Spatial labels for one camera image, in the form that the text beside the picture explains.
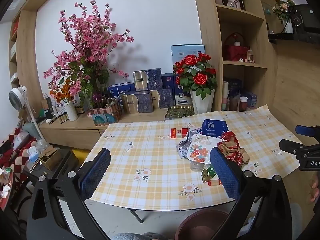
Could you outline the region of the person's right hand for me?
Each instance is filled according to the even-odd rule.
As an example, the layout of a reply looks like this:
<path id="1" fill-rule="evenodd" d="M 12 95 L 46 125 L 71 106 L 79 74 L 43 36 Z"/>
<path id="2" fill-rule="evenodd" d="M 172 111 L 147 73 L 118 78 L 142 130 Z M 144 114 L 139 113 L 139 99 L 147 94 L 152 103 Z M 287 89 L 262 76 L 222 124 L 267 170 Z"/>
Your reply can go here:
<path id="1" fill-rule="evenodd" d="M 319 197 L 319 178 L 313 176 L 310 180 L 310 201 L 314 202 Z"/>

